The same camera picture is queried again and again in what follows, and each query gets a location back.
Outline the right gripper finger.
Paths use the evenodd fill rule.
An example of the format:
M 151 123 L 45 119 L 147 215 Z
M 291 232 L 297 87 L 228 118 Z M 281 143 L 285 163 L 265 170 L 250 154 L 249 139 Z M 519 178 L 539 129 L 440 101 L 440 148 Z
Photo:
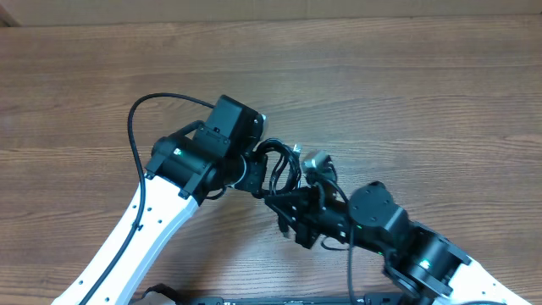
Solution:
M 312 188 L 298 188 L 284 194 L 267 196 L 264 198 L 264 203 L 272 208 L 281 210 L 306 211 L 309 207 L 309 202 L 313 198 Z
M 296 238 L 302 238 L 304 226 L 302 220 L 304 213 L 293 204 L 287 203 L 273 203 L 270 205 L 271 209 L 278 215 L 279 230 L 285 237 L 289 235 L 289 230 L 293 230 L 296 233 Z

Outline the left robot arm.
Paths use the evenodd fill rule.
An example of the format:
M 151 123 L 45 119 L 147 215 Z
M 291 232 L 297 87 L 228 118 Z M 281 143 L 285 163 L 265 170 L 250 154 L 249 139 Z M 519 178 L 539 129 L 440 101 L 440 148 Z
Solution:
M 57 304 L 126 304 L 172 235 L 218 191 L 260 192 L 263 155 L 254 153 L 267 118 L 221 96 L 205 121 L 160 138 L 147 164 L 136 165 L 139 185 L 130 205 Z

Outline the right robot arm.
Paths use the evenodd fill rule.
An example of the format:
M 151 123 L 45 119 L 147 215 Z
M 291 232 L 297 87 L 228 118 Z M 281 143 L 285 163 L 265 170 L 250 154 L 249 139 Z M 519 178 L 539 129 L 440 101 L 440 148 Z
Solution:
M 384 275 L 405 304 L 526 302 L 448 238 L 410 220 L 379 181 L 351 197 L 331 181 L 268 195 L 264 202 L 278 214 L 280 229 L 295 231 L 305 248 L 327 236 L 380 255 Z

